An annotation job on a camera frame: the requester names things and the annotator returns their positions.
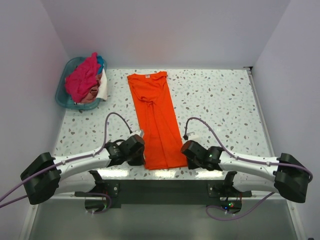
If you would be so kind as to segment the orange t shirt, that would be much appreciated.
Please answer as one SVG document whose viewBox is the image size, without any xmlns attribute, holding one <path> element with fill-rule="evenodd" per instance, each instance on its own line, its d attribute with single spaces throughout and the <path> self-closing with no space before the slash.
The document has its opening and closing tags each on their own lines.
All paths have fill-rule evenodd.
<svg viewBox="0 0 320 240">
<path fill-rule="evenodd" d="M 145 168 L 186 167 L 182 137 L 167 83 L 167 72 L 131 74 L 127 77 L 143 140 Z"/>
</svg>

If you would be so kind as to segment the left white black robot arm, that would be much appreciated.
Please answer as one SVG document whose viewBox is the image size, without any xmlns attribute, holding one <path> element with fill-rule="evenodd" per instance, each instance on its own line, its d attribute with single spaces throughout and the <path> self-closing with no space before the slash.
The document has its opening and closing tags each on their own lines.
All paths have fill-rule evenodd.
<svg viewBox="0 0 320 240">
<path fill-rule="evenodd" d="M 143 131 L 132 132 L 128 139 L 108 141 L 101 148 L 70 156 L 40 154 L 20 175 L 31 205 L 41 204 L 52 196 L 67 192 L 88 192 L 99 196 L 104 184 L 90 173 L 128 163 L 144 164 Z"/>
</svg>

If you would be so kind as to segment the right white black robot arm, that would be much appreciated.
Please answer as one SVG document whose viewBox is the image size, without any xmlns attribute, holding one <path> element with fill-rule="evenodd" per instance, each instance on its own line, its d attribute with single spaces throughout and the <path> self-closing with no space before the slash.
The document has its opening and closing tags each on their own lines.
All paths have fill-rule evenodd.
<svg viewBox="0 0 320 240">
<path fill-rule="evenodd" d="M 280 194 L 295 203 L 306 201 L 312 174 L 288 153 L 282 153 L 279 157 L 257 157 L 230 152 L 219 146 L 205 149 L 194 140 L 184 143 L 180 151 L 186 156 L 189 169 L 233 173 L 233 177 L 225 177 L 222 185 L 227 196 L 261 191 Z"/>
</svg>

